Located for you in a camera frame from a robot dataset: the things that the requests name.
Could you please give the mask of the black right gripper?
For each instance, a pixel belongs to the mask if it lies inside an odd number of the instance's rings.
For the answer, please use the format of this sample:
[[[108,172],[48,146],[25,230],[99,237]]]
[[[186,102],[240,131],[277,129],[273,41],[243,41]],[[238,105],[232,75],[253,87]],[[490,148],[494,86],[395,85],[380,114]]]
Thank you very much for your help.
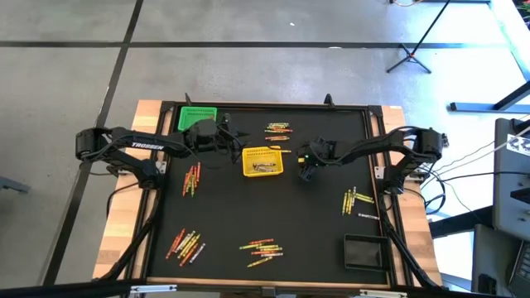
[[[331,166],[337,164],[334,145],[321,137],[313,141],[303,142],[297,149],[297,162],[303,166],[298,176],[305,182],[311,181],[318,169],[317,166]]]

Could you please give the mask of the dark floor beam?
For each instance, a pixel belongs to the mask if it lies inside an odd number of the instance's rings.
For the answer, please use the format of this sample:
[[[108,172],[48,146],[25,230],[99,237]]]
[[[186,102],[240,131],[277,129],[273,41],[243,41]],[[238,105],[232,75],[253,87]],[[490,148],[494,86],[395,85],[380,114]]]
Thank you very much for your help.
[[[464,214],[451,216],[429,223],[432,238],[442,238],[452,234],[471,231],[475,225],[482,224],[492,228],[493,206],[483,207]]]

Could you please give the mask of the blue metal floor beam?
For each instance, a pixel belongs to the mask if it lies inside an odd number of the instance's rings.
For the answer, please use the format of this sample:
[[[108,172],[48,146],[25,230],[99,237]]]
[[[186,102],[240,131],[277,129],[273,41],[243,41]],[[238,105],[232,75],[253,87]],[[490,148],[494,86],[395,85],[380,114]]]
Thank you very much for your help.
[[[515,104],[508,108],[497,108],[491,103],[450,103],[449,110],[464,113],[516,113],[530,114],[530,104]]]

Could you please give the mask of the light wooden table board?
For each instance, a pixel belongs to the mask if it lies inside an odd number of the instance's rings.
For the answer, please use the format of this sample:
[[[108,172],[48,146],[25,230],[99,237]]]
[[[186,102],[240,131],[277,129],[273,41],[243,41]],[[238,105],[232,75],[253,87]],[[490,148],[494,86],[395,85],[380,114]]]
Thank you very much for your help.
[[[171,125],[171,115],[161,114],[161,106],[161,100],[139,100],[131,129],[154,133],[160,128],[161,132],[166,134]],[[111,270],[113,264],[125,253],[136,234],[136,229],[142,226],[144,218],[152,209],[156,192],[148,191],[147,198],[144,199],[143,190],[136,182],[133,175],[118,178],[115,187],[117,193],[111,199],[93,278],[101,277]]]
[[[402,107],[382,106],[382,112],[386,132],[406,125]],[[402,154],[398,152],[390,153],[390,161],[392,164],[397,164],[401,159]],[[419,185],[415,182],[408,181],[404,185],[410,190],[415,190],[418,193],[420,191]],[[430,279],[441,286],[441,274],[436,262],[434,243],[431,237],[431,230],[427,221],[423,199],[415,192],[405,190],[402,195],[398,196],[398,203],[408,250]]]

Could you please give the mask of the yellow plastic basket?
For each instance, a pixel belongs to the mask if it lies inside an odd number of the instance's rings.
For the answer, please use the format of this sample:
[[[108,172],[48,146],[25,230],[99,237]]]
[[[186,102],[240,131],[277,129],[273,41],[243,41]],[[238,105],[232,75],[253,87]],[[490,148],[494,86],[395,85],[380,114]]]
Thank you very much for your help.
[[[282,153],[270,150],[268,147],[249,147],[243,149],[243,175],[247,177],[260,177],[268,175],[280,175],[283,169]],[[254,170],[253,163],[275,163],[272,167],[274,172],[259,172]]]

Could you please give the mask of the black white marker tag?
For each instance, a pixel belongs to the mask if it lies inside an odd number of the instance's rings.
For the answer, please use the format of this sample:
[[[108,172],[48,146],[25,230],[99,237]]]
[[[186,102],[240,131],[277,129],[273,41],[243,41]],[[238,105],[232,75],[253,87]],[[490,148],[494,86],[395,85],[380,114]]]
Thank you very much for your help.
[[[530,138],[508,134],[506,148],[509,151],[530,156]]]

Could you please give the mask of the grey equipment box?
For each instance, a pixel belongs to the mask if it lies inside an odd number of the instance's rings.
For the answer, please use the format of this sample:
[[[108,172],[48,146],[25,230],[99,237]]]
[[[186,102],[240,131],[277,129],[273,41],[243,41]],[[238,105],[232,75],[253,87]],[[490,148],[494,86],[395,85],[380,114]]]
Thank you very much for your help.
[[[482,224],[474,228],[471,290],[513,297],[508,281],[521,241]]]

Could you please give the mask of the black plastic basket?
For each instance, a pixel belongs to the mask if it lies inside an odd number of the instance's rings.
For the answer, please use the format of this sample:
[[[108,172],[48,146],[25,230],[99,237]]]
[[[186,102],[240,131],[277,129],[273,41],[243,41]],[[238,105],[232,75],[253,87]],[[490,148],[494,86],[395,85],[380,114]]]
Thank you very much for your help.
[[[387,238],[346,234],[343,244],[344,267],[346,269],[377,272],[389,270]]]

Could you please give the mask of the grey metal cabinet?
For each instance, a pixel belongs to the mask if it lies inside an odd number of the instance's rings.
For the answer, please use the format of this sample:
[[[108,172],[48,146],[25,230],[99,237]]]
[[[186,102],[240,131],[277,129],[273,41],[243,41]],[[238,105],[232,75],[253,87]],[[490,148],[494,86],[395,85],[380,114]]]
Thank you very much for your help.
[[[509,151],[508,134],[530,138],[530,120],[495,121],[493,226],[530,241],[530,156]]]

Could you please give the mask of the white desk blue edge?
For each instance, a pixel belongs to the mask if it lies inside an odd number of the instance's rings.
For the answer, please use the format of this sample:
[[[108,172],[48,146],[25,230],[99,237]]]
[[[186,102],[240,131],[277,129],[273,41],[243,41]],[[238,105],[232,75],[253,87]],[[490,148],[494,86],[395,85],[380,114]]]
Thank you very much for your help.
[[[490,9],[526,81],[530,81],[530,31],[513,0],[491,0]]]

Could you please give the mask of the dark keyboard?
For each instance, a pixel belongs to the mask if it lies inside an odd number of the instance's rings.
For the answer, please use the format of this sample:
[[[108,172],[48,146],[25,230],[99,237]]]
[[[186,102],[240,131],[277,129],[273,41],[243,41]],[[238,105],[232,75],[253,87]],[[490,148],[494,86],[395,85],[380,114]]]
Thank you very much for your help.
[[[530,242],[519,248],[508,288],[517,298],[530,298]]]

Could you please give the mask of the black rig beam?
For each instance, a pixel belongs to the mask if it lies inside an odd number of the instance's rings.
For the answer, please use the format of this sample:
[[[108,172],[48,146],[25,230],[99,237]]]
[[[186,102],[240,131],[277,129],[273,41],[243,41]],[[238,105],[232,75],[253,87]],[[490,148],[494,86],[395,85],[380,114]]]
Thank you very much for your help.
[[[0,290],[0,298],[108,298],[128,294],[142,281],[96,281]]]

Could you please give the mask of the silver metal bracket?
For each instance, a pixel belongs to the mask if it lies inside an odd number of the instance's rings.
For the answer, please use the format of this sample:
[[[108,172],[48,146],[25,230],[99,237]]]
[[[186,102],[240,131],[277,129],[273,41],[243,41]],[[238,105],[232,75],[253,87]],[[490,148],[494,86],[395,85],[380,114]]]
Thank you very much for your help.
[[[359,291],[359,296],[366,296],[369,298],[408,298],[406,292],[397,291],[376,291],[376,290],[365,290]]]
[[[172,292],[177,291],[176,284],[170,285],[137,285],[130,288],[129,293],[131,295],[136,294],[148,294],[148,293],[159,293],[159,292]]]

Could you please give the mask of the green plastic basket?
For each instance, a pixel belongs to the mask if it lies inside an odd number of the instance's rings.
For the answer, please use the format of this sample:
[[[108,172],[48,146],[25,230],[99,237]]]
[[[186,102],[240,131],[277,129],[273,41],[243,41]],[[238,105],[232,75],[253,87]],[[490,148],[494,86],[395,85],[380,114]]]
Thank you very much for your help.
[[[200,120],[213,119],[215,121],[217,111],[218,109],[216,107],[182,107],[177,129],[179,131],[185,131]]]

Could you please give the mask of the grey chair base leg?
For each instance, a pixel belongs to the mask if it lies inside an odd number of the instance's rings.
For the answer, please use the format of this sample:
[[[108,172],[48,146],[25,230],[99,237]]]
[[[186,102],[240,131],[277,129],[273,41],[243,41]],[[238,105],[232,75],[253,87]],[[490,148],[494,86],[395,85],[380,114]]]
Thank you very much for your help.
[[[27,194],[31,187],[21,182],[0,176],[0,190],[14,190],[18,193]]]

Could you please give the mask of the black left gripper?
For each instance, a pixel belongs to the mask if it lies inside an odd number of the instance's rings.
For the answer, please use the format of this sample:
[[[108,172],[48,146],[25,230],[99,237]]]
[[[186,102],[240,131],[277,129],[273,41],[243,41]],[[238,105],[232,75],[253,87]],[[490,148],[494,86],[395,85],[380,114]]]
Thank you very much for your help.
[[[230,129],[229,115],[224,115],[219,123],[212,118],[197,121],[185,130],[185,145],[198,153],[213,151],[227,155],[233,151],[231,132],[235,133],[233,136],[236,138],[250,136],[250,132]]]

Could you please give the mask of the black tripod stand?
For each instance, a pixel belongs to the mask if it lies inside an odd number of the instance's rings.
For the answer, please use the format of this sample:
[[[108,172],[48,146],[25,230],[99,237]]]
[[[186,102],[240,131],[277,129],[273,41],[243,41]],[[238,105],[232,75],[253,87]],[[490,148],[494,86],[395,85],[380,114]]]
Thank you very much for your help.
[[[416,65],[419,65],[421,68],[423,68],[428,74],[431,73],[431,70],[426,66],[424,65],[417,57],[416,57],[416,52],[417,50],[420,48],[420,46],[423,44],[424,40],[426,39],[426,37],[429,35],[429,33],[431,32],[432,28],[435,26],[435,24],[438,22],[438,20],[440,19],[441,15],[443,14],[443,12],[446,10],[446,8],[449,6],[449,4],[451,3],[452,0],[446,0],[444,6],[442,7],[442,9],[438,12],[438,14],[436,15],[436,17],[434,18],[434,20],[431,22],[430,26],[426,29],[425,33],[422,35],[422,38],[419,40],[418,43],[416,43],[415,47],[412,49],[412,50],[409,50],[407,46],[405,46],[404,44],[400,44],[399,47],[401,49],[404,50],[405,52],[405,57],[403,59],[401,59],[400,61],[398,61],[396,64],[394,64],[393,66],[389,67],[387,70],[386,70],[386,73],[389,74],[391,73],[393,70],[395,70],[398,66],[401,66],[401,65],[404,65],[406,63],[413,63],[413,64],[416,64]]]

